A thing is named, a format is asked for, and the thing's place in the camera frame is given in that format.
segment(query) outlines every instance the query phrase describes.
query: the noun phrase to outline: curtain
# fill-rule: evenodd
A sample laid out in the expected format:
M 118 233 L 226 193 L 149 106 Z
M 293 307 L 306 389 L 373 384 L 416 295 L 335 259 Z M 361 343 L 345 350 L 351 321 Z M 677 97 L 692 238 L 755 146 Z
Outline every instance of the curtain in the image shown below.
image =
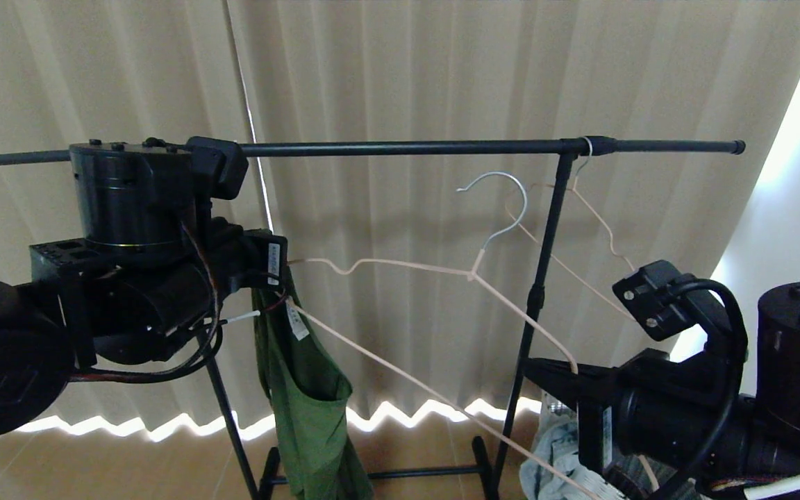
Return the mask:
M 540 139 L 746 140 L 742 156 L 594 158 L 578 189 L 635 265 L 664 258 L 708 275 L 742 214 L 800 74 L 800 2 L 2 2 L 0 152 L 89 138 L 183 142 Z M 363 257 L 469 269 L 486 237 L 520 209 L 501 170 L 551 183 L 556 156 L 396 156 L 260 161 L 290 258 Z M 28 244 L 81 236 L 66 164 L 0 167 L 0 281 L 29 280 Z M 216 202 L 266 227 L 258 165 Z M 550 190 L 530 191 L 524 225 L 540 237 Z M 523 231 L 493 240 L 480 273 L 524 307 L 539 248 Z M 572 196 L 555 255 L 609 294 L 628 273 Z M 362 266 L 293 268 L 306 309 L 464 405 L 504 406 L 523 321 L 457 276 Z M 247 292 L 225 315 L 251 307 Z M 540 320 L 578 361 L 619 364 L 643 332 L 552 263 Z M 426 395 L 321 332 L 368 417 Z M 660 348 L 670 348 L 670 343 Z M 557 358 L 537 338 L 533 355 Z M 251 324 L 219 354 L 242 425 L 269 414 Z M 527 393 L 534 395 L 533 387 Z M 187 412 L 218 417 L 205 374 L 174 383 L 71 384 L 45 415 L 93 415 L 147 428 Z

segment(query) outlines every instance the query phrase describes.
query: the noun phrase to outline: light under curtain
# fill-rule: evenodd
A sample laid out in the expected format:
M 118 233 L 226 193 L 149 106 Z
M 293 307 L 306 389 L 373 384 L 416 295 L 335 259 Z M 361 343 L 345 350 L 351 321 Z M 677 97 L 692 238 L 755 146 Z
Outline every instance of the light under curtain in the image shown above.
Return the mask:
M 578 191 L 635 265 L 664 258 L 708 275 L 749 197 L 800 74 L 800 3 L 3 2 L 0 152 L 89 138 L 191 135 L 250 142 L 537 139 L 746 140 L 742 156 L 595 158 Z M 364 257 L 467 268 L 508 224 L 503 170 L 551 183 L 553 156 L 284 158 L 262 166 L 290 259 Z M 28 281 L 26 246 L 80 236 L 69 165 L 0 168 L 0 279 Z M 524 225 L 542 234 L 549 191 L 530 191 Z M 216 203 L 267 227 L 258 175 Z M 493 241 L 480 273 L 523 306 L 538 246 L 523 231 Z M 556 256 L 596 288 L 628 273 L 606 232 L 570 197 Z M 504 406 L 523 322 L 473 284 L 413 269 L 338 276 L 293 269 L 305 309 L 461 405 Z M 228 299 L 225 316 L 250 307 Z M 540 323 L 577 360 L 618 364 L 650 344 L 560 266 L 549 267 Z M 352 380 L 363 417 L 428 398 L 321 335 Z M 660 347 L 670 348 L 670 344 Z M 558 358 L 537 337 L 534 356 Z M 226 329 L 219 354 L 243 427 L 270 413 L 251 324 Z M 526 395 L 536 396 L 534 387 Z M 204 374 L 152 386 L 72 384 L 43 415 L 76 423 L 188 413 L 218 417 Z

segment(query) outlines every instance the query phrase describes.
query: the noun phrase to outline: beige curtain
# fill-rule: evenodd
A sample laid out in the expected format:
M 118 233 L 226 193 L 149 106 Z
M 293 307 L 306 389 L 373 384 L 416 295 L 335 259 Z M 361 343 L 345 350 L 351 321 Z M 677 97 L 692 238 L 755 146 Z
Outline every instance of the beige curtain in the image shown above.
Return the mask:
M 578 186 L 636 265 L 707 275 L 723 252 L 800 74 L 800 2 L 0 2 L 0 152 L 90 137 L 193 134 L 250 142 L 743 139 L 742 156 L 595 158 Z M 550 183 L 555 156 L 263 159 L 290 257 L 415 260 L 467 269 L 517 211 L 490 170 Z M 550 192 L 524 225 L 542 234 Z M 257 165 L 216 212 L 266 226 Z M 29 279 L 28 244 L 81 234 L 69 165 L 0 167 L 0 279 Z M 482 275 L 524 306 L 538 256 L 521 231 L 493 241 Z M 625 264 L 569 197 L 555 254 L 608 292 Z M 504 406 L 523 321 L 457 276 L 362 267 L 293 269 L 306 308 L 467 404 Z M 249 307 L 246 294 L 226 314 Z M 647 337 L 552 265 L 543 326 L 585 363 L 618 364 Z M 269 412 L 251 324 L 219 354 L 242 424 Z M 355 384 L 351 405 L 412 413 L 426 395 L 321 333 Z M 534 355 L 558 357 L 535 341 Z M 529 394 L 533 388 L 528 387 Z M 47 415 L 77 422 L 218 415 L 206 376 L 147 387 L 72 384 Z

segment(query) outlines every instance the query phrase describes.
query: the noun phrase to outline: white label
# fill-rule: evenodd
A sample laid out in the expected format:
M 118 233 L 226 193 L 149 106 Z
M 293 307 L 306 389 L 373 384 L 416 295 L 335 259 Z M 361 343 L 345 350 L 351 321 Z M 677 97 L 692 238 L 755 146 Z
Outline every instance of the white label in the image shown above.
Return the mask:
M 267 244 L 267 272 L 280 275 L 280 246 L 279 243 Z M 280 282 L 273 278 L 267 279 L 268 285 L 279 285 Z
M 305 326 L 304 321 L 301 320 L 301 313 L 289 304 L 286 304 L 286 315 L 289 316 L 289 325 L 292 327 L 292 333 L 295 335 L 296 339 L 302 340 L 310 335 L 308 327 Z
M 613 407 L 603 411 L 603 468 L 613 462 Z

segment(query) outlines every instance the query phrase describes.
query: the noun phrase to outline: vertical pole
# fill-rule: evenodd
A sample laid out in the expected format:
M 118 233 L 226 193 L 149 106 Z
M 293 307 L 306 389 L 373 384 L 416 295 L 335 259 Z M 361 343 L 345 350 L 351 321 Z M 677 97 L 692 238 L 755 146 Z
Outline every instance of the vertical pole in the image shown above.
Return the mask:
M 206 338 L 204 336 L 197 336 L 197 341 L 202 345 Z M 231 402 L 228 401 L 228 393 L 224 389 L 224 380 L 222 380 L 222 373 L 218 370 L 218 362 L 215 358 L 206 363 L 206 370 L 209 372 L 209 380 L 212 381 L 212 389 L 215 390 L 215 398 L 218 399 L 218 406 L 222 409 L 224 417 L 224 426 L 228 430 L 228 436 L 231 437 L 231 444 L 233 445 L 236 461 L 239 462 L 239 469 L 242 472 L 242 478 L 245 480 L 245 486 L 249 490 L 249 497 L 251 500 L 258 500 L 258 488 L 255 486 L 255 478 L 251 475 L 251 466 L 249 459 L 245 456 L 245 450 L 242 449 L 242 440 L 239 437 L 239 430 L 236 428 L 236 423 L 231 411 Z
M 555 189 L 551 193 L 551 206 L 549 219 L 545 225 L 545 236 L 542 237 L 542 250 L 539 253 L 539 265 L 536 266 L 536 277 L 530 294 L 526 299 L 526 315 L 533 321 L 539 320 L 539 312 L 545 304 L 545 278 L 549 272 L 551 248 L 555 244 L 555 234 L 558 233 L 558 222 L 561 219 L 561 208 L 564 206 L 564 195 L 572 171 L 572 162 L 578 158 L 576 153 L 564 153 L 558 159 L 558 173 L 555 175 Z M 524 384 L 524 362 L 530 357 L 530 347 L 533 344 L 533 327 L 524 323 L 524 334 L 520 341 L 520 350 L 517 352 L 517 368 L 515 368 L 514 384 L 511 386 L 511 397 L 508 399 L 508 414 L 505 415 L 505 424 L 502 435 L 511 436 L 514 426 L 514 416 L 517 412 L 517 400 Z M 492 468 L 492 490 L 499 490 L 499 480 L 502 477 L 502 468 L 505 466 L 505 456 L 508 455 L 508 444 L 499 443 L 499 452 L 496 453 L 496 463 Z

